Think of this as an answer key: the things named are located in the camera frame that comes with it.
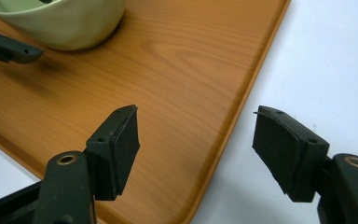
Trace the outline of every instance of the hole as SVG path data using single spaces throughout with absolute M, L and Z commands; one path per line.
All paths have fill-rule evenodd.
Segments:
M 308 141 L 311 142 L 312 144 L 317 144 L 318 143 L 318 141 L 313 139 L 313 138 L 309 138 Z
M 59 165 L 68 165 L 68 164 L 71 164 L 72 162 L 74 162 L 75 160 L 76 160 L 76 156 L 65 155 L 65 156 L 62 156 L 61 158 L 57 159 L 57 163 Z
M 358 157 L 347 156 L 344 158 L 344 161 L 347 164 L 350 164 L 350 165 L 358 168 Z

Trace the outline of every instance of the white surface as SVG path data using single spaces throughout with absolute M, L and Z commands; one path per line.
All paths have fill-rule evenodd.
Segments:
M 319 134 L 330 157 L 358 155 L 358 1 L 292 0 L 192 224 L 319 223 L 319 197 L 292 203 L 252 149 L 259 105 Z M 23 178 L 0 159 L 0 197 Z

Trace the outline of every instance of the orange wooden surface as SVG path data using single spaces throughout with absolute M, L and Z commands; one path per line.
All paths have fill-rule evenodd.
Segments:
M 83 150 L 113 110 L 135 104 L 141 148 L 124 194 L 97 203 L 99 219 L 189 222 L 288 4 L 128 0 L 109 39 L 72 52 L 0 22 L 0 34 L 45 51 L 0 63 L 0 147 L 43 178 L 51 157 Z

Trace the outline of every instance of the bowl rim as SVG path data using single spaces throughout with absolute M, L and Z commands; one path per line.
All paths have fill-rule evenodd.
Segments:
M 11 15 L 13 15 L 14 16 L 14 15 L 19 15 L 19 14 L 24 14 L 24 13 L 33 13 L 33 12 L 36 12 L 38 10 L 42 10 L 42 9 L 44 9 L 46 7 L 51 7 L 52 5 L 57 5 L 61 1 L 62 0 L 52 0 L 50 3 L 44 4 L 43 6 L 34 7 L 34 8 L 22 10 L 22 11 L 10 11 L 10 12 L 0 11 L 0 15 L 2 15 L 2 16 L 11 16 Z

